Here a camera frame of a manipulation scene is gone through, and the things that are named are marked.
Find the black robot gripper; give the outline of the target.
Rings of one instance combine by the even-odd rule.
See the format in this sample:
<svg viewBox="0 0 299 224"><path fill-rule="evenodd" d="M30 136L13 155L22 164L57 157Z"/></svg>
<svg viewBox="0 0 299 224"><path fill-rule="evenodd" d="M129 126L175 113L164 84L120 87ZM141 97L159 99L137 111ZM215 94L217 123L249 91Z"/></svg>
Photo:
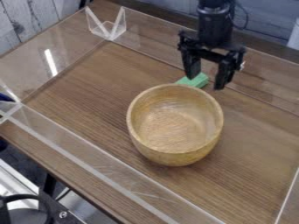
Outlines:
<svg viewBox="0 0 299 224"><path fill-rule="evenodd" d="M245 47L232 42L235 8L235 5L199 5L197 31L179 31L177 50L185 76L192 80L201 72L201 59L219 63L215 90L232 81L245 54Z"/></svg>

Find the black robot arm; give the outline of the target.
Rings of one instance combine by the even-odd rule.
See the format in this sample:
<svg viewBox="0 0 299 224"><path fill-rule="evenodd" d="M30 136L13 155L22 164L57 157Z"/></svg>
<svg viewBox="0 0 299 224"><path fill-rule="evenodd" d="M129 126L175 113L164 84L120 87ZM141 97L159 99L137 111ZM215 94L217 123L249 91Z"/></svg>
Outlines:
<svg viewBox="0 0 299 224"><path fill-rule="evenodd" d="M201 60L219 65L213 89L221 90L231 83L235 72L241 70L247 48L232 41L236 0L199 0L197 30L179 31L177 50L185 76L192 80L201 72Z"/></svg>

